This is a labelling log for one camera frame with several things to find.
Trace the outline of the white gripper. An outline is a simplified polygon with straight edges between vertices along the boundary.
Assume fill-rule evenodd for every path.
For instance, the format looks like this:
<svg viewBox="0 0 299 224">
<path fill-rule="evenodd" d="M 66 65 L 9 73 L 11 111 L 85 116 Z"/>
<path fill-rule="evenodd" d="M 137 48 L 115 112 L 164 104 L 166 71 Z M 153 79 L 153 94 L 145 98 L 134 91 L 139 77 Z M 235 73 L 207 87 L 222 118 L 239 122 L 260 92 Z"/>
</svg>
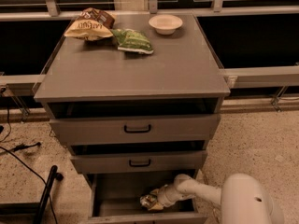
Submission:
<svg viewBox="0 0 299 224">
<path fill-rule="evenodd" d="M 176 202 L 185 201 L 190 198 L 190 195 L 178 192 L 173 184 L 153 189 L 149 194 L 157 195 L 158 202 L 151 207 L 153 211 L 161 211 L 164 207 L 170 207 Z"/>
</svg>

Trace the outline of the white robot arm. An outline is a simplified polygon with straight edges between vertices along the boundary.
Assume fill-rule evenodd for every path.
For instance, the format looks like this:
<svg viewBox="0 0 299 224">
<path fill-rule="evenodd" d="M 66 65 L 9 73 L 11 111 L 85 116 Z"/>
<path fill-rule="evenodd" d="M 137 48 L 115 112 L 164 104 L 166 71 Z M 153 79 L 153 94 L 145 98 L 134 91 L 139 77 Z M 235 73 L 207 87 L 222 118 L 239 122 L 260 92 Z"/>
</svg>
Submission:
<svg viewBox="0 0 299 224">
<path fill-rule="evenodd" d="M 156 189 L 149 210 L 163 210 L 195 197 L 221 207 L 221 224 L 284 224 L 284 214 L 263 185 L 250 175 L 230 175 L 215 188 L 180 174 L 169 185 Z"/>
</svg>

